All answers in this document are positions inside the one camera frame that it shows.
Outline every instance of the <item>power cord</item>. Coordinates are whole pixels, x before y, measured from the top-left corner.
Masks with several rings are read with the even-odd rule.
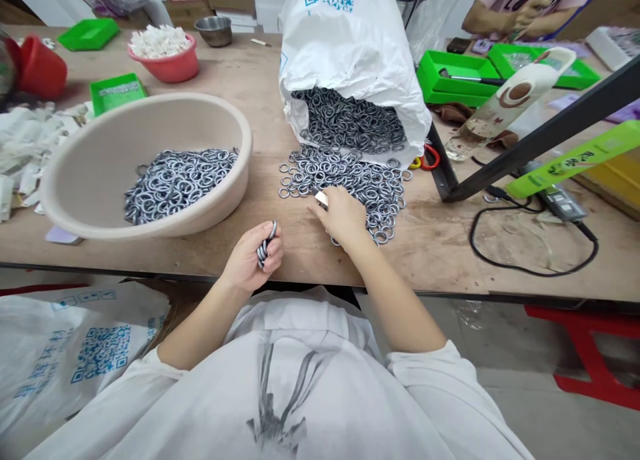
[[[476,160],[476,158],[472,157],[471,159],[474,162],[476,162],[478,165],[483,165],[480,161]],[[570,270],[567,270],[564,272],[556,272],[556,273],[541,273],[541,272],[536,272],[534,270],[529,270],[524,267],[520,267],[518,265],[509,265],[507,263],[500,263],[500,262],[491,260],[490,258],[484,256],[480,252],[480,250],[478,250],[478,247],[475,244],[475,230],[478,226],[478,223],[480,222],[480,217],[482,216],[483,213],[486,213],[488,211],[498,211],[498,210],[524,210],[529,213],[542,213],[544,212],[544,210],[546,210],[546,208],[545,208],[545,204],[542,203],[542,201],[541,201],[542,208],[540,209],[531,208],[530,204],[533,202],[533,197],[527,198],[526,202],[524,203],[518,203],[516,202],[516,200],[511,198],[506,191],[502,190],[502,188],[494,187],[493,185],[488,186],[485,189],[485,191],[488,194],[494,196],[495,198],[506,200],[514,205],[512,207],[488,207],[480,210],[478,213],[476,213],[475,217],[473,218],[473,222],[471,224],[471,230],[469,232],[469,243],[471,244],[471,249],[473,250],[473,252],[488,264],[493,265],[494,267],[522,271],[530,275],[535,275],[536,277],[547,277],[547,278],[563,277],[564,275],[570,275],[579,270],[582,270],[584,267],[590,264],[598,254],[598,250],[600,249],[600,246],[598,244],[598,238],[593,234],[591,230],[589,230],[589,228],[584,223],[582,223],[582,221],[578,221],[578,222],[574,222],[573,224],[576,227],[578,227],[578,229],[586,236],[586,238],[590,240],[590,242],[593,243],[593,250],[591,251],[589,258],[584,260],[584,262],[580,263],[579,265],[571,268]]]

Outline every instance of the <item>green plastic tray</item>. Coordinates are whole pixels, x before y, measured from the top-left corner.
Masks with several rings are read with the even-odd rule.
[[[443,68],[446,68],[450,75],[460,77],[500,78],[493,64],[485,58],[427,50],[420,61],[417,73],[420,86],[432,91],[487,98],[498,91],[499,87],[496,85],[444,78],[440,75]]]
[[[489,50],[488,57],[495,65],[495,68],[504,78],[510,78],[516,70],[511,66],[505,57],[512,53],[524,53],[531,57],[531,60],[538,58],[546,49],[539,47],[527,47],[525,45],[508,45],[506,43],[496,43]],[[600,76],[591,70],[582,60],[576,60],[570,67],[576,75],[563,75],[555,84],[558,88],[584,90],[600,80]]]
[[[449,103],[460,102],[468,107],[481,107],[491,97],[481,97],[479,95],[468,95],[462,93],[438,92],[432,90],[428,85],[420,84],[422,87],[422,97],[425,103]]]
[[[67,50],[102,50],[120,31],[114,19],[86,19],[76,23],[58,37]]]
[[[120,85],[126,85],[132,82],[136,82],[139,85],[139,88],[122,93],[100,95],[100,92],[103,90],[118,87]],[[93,82],[90,84],[89,89],[91,90],[91,101],[93,102],[93,114],[96,117],[102,115],[106,111],[113,110],[120,105],[140,100],[147,96],[145,86],[140,82],[140,79],[135,73],[128,73],[120,77]]]

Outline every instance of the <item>green label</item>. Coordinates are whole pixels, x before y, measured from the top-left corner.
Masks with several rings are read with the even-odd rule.
[[[640,121],[627,121],[512,181],[506,190],[512,197],[525,198],[638,146]]]

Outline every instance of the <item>beige plastic basin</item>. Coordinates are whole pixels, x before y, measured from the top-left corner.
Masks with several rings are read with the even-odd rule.
[[[162,220],[124,220],[124,192],[165,149],[240,149],[216,188]],[[96,118],[56,150],[45,169],[41,198],[47,216],[82,238],[136,240],[177,237],[224,220],[247,190],[253,136],[246,117],[230,103],[199,93],[169,93],[129,103]]]

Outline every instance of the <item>black metal frame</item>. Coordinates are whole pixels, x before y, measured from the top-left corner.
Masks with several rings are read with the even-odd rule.
[[[432,125],[428,138],[441,157],[440,166],[433,170],[440,198],[446,203],[470,198],[639,97],[640,56],[461,183],[458,182],[438,132]]]

